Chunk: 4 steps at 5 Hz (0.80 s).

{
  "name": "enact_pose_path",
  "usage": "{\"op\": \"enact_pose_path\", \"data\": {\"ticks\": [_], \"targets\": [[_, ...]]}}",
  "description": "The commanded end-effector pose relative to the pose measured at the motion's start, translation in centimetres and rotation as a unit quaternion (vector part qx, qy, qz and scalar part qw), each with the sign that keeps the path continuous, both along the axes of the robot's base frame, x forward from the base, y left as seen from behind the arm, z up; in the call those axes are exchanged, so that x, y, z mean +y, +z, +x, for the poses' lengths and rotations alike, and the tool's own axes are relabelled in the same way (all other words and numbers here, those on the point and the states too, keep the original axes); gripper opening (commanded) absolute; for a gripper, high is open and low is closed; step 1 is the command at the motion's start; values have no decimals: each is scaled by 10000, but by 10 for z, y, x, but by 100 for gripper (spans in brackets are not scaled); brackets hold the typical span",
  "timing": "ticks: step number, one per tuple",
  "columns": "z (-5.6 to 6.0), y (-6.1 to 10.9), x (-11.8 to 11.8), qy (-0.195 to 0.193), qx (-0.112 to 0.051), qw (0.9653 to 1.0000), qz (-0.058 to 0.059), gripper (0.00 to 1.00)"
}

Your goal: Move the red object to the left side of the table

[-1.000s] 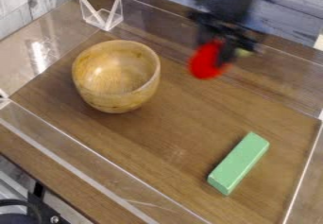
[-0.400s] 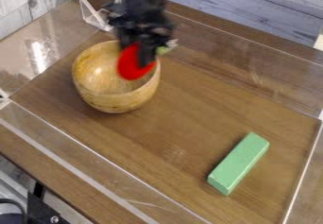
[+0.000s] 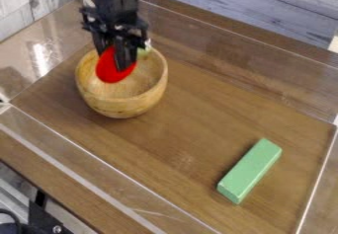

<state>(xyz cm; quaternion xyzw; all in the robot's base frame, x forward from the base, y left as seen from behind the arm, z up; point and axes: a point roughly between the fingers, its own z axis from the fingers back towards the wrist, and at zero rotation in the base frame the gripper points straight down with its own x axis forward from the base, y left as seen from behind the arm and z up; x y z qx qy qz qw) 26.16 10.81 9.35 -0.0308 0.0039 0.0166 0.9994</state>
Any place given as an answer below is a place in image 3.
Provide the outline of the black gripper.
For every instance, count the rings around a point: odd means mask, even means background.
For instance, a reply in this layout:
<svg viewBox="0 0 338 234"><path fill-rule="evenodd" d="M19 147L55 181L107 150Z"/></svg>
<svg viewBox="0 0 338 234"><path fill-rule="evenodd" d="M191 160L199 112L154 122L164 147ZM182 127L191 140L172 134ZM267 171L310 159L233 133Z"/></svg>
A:
<svg viewBox="0 0 338 234"><path fill-rule="evenodd" d="M126 71L138 58L140 44L148 42L148 23L139 17L139 7L83 6L82 27L91 32L98 54L114 43L118 71Z"/></svg>

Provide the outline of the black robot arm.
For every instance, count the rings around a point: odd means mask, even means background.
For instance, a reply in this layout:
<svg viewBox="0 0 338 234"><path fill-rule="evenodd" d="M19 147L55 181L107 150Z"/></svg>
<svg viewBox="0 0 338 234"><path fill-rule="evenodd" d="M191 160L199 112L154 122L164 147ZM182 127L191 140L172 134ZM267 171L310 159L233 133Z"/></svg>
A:
<svg viewBox="0 0 338 234"><path fill-rule="evenodd" d="M138 49L148 46L148 23L139 17L139 0L94 0L79 9L83 28L91 32L99 54L108 47L115 68L126 71L138 59Z"/></svg>

